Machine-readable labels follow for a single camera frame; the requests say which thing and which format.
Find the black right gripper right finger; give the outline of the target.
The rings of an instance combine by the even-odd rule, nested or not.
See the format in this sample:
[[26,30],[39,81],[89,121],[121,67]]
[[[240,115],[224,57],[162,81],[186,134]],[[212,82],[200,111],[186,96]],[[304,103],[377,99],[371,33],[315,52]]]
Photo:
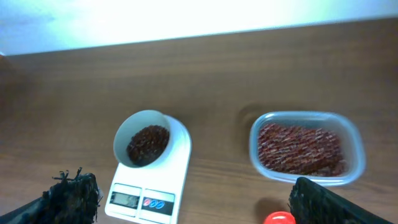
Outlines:
[[299,224],[392,224],[305,177],[292,187],[289,208]]

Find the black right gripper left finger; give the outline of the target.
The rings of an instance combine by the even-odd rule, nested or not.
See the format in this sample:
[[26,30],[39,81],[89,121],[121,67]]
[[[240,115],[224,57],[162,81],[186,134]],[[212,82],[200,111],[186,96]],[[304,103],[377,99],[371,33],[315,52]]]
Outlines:
[[101,190],[92,173],[77,170],[74,178],[69,171],[54,177],[59,183],[44,191],[30,203],[1,216],[7,224],[93,224],[97,221]]

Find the orange plastic measuring scoop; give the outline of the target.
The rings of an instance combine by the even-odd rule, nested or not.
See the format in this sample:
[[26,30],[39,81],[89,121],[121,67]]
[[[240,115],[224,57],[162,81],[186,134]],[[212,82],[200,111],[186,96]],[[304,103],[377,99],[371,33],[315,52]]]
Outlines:
[[289,212],[273,212],[266,217],[263,224],[296,224],[296,222]]

